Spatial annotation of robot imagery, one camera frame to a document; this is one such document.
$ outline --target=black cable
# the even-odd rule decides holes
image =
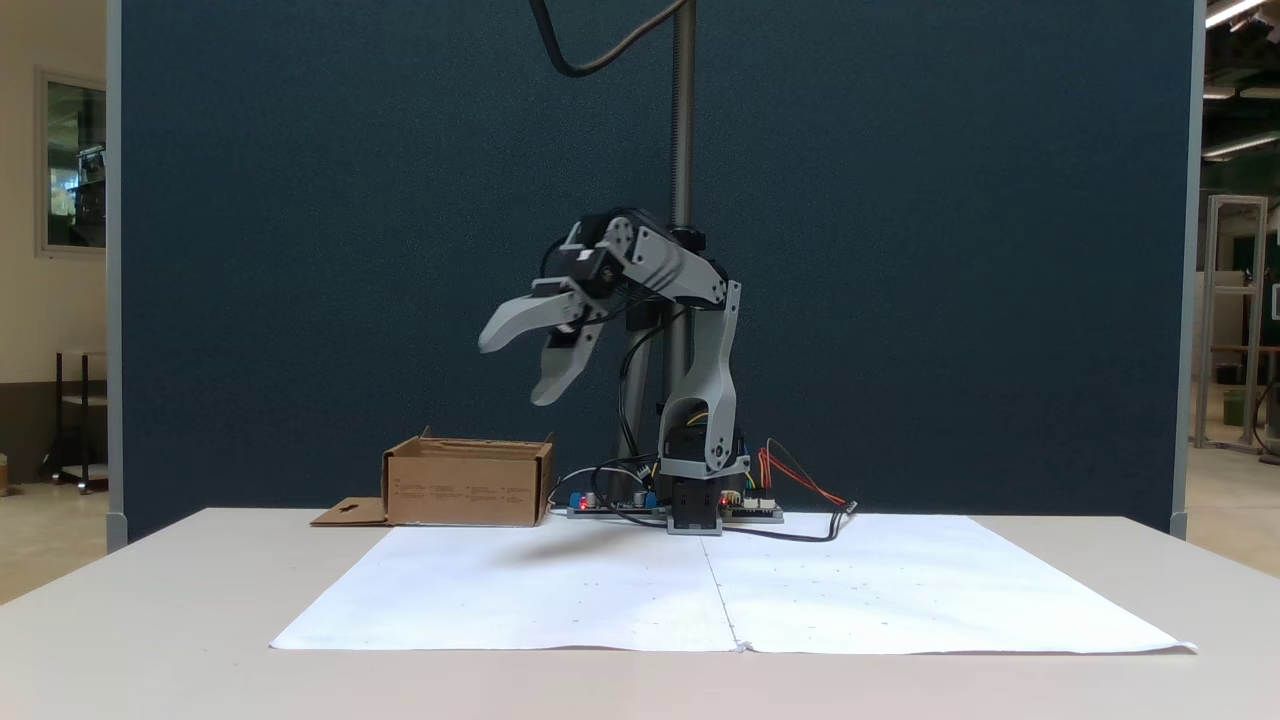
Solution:
[[[631,346],[631,350],[628,350],[627,354],[622,357],[622,368],[618,370],[618,427],[622,428],[622,437],[627,441],[627,451],[630,451],[631,455],[637,455],[639,448],[636,447],[636,437],[631,432],[631,424],[627,423],[627,413],[626,407],[623,407],[625,398],[622,397],[622,386],[627,380],[627,370],[631,369],[631,360],[635,359],[636,352],[639,352],[640,348],[644,347],[646,342],[653,340],[655,334],[671,327],[671,324],[676,322],[676,318],[684,315],[685,313],[689,313],[689,307],[685,307],[680,313],[676,313],[672,316],[663,320],[662,323],[654,325],[653,329],[640,336],[640,340],[637,340],[635,345]]]
[[[564,475],[563,478],[556,480],[556,484],[552,486],[552,489],[547,491],[547,502],[549,502],[552,505],[556,505],[556,501],[552,500],[556,496],[556,491],[559,489],[559,487],[562,484],[564,484],[564,480],[568,480],[570,478],[576,478],[576,477],[581,475],[585,470],[586,470],[586,468],[584,468],[581,470],[573,470],[572,473],[570,473],[570,474]],[[640,478],[637,478],[634,474],[631,474],[630,470],[623,470],[623,471],[627,474],[627,477],[630,477],[632,480],[635,480],[636,483],[639,483],[641,489],[644,489],[644,491],[649,489],[649,487],[644,484],[644,480],[641,480]]]
[[[837,537],[840,537],[840,529],[844,527],[841,524],[841,520],[844,518],[846,518],[846,516],[852,516],[854,507],[856,507],[856,506],[858,506],[856,502],[850,502],[847,505],[841,506],[840,510],[836,510],[835,512],[832,512],[831,514],[831,524],[827,525],[827,534],[822,536],[822,537],[818,537],[818,536],[792,536],[792,534],[788,534],[788,533],[773,533],[773,532],[769,532],[769,530],[754,530],[751,528],[730,528],[730,527],[726,527],[724,532],[726,533],[741,533],[744,536],[756,536],[756,537],[771,538],[771,539],[785,539],[785,541],[792,541],[792,542],[831,542],[831,541],[836,539]]]
[[[611,500],[608,496],[600,492],[600,486],[596,483],[596,479],[600,477],[600,470],[605,468],[612,468],[614,465],[644,462],[646,460],[653,460],[657,456],[658,456],[657,452],[650,452],[648,455],[632,455],[631,457],[614,457],[613,460],[605,460],[604,462],[596,465],[595,470],[591,470],[591,492],[595,493],[595,500],[603,502],[604,506],[608,507],[614,515],[622,518],[628,523],[635,523],[636,525],[644,525],[645,528],[666,529],[667,528],[666,523],[648,523],[645,520],[640,520],[639,518],[632,518],[631,515],[622,512],[621,510],[618,510],[618,506],[613,502],[613,500]]]
[[[640,520],[639,518],[634,518],[618,510],[618,506],[613,502],[613,500],[611,500],[607,495],[600,492],[600,486],[598,482],[600,477],[600,470],[605,468],[613,468],[616,465],[626,465],[634,462],[644,462],[646,460],[653,460],[657,456],[658,456],[657,454],[650,452],[648,455],[634,455],[631,457],[614,457],[613,460],[605,460],[604,462],[596,465],[595,469],[591,470],[591,492],[595,493],[595,498],[600,503],[603,503],[607,509],[609,509],[611,512],[613,512],[614,515],[622,518],[628,523],[634,523],[636,525],[641,525],[645,528],[666,529],[667,528],[666,523],[649,523],[646,520]],[[837,537],[840,537],[840,530],[844,527],[841,520],[845,519],[846,516],[851,516],[854,514],[854,507],[856,507],[856,505],[858,505],[856,502],[850,502],[841,506],[835,512],[832,512],[831,523],[827,525],[826,536],[792,536],[788,533],[773,533],[769,530],[755,530],[751,528],[731,528],[731,527],[726,527],[723,528],[723,530],[726,533],[741,533],[744,536],[755,536],[762,538],[791,541],[791,542],[831,542]]]
[[[552,65],[564,77],[586,77],[608,67],[608,64],[625,53],[627,47],[631,47],[635,41],[640,40],[649,31],[660,26],[667,18],[676,14],[676,10],[678,10],[685,1],[686,0],[676,0],[668,5],[666,10],[649,18],[644,22],[644,24],[631,31],[631,35],[623,37],[622,42],[618,42],[613,50],[609,50],[604,55],[600,55],[585,65],[575,65],[564,59],[564,54],[561,53],[559,49],[559,41],[556,40],[556,27],[552,24],[552,15],[547,10],[545,0],[529,0],[529,8],[534,12],[534,20],[538,22],[538,32],[543,36],[543,46],[547,47],[547,56],[550,58]]]

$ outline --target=floor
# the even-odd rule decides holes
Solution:
[[[106,492],[15,486],[0,498],[0,605],[106,555]]]
[[[1231,428],[1217,425],[1225,439]],[[0,498],[0,605],[106,553],[106,492],[81,496],[73,484],[18,491]],[[1280,466],[1189,448],[1187,509],[1192,543],[1280,577]]]

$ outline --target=box flap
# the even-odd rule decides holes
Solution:
[[[348,497],[311,520],[312,528],[324,525],[385,525],[387,510],[380,497]]]

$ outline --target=ceiling light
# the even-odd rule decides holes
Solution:
[[[1266,3],[1266,0],[1222,0],[1221,3],[1215,3],[1213,6],[1208,9],[1208,17],[1204,18],[1204,28],[1207,29],[1213,26],[1222,24],[1235,15],[1257,8],[1263,3]]]
[[[1280,87],[1251,87],[1240,91],[1240,97],[1253,100],[1280,100]]]
[[[1257,147],[1258,145],[1266,145],[1277,140],[1280,140],[1280,131],[1265,132],[1262,135],[1243,137],[1224,145],[1215,145],[1213,147],[1208,147],[1201,152],[1201,156],[1217,158],[1219,155],[1226,155],[1228,152],[1235,152],[1236,150],[1244,150],[1247,147]]]

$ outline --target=beige wall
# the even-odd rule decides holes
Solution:
[[[105,260],[36,258],[36,65],[105,81],[106,0],[0,0],[0,383],[106,346]]]

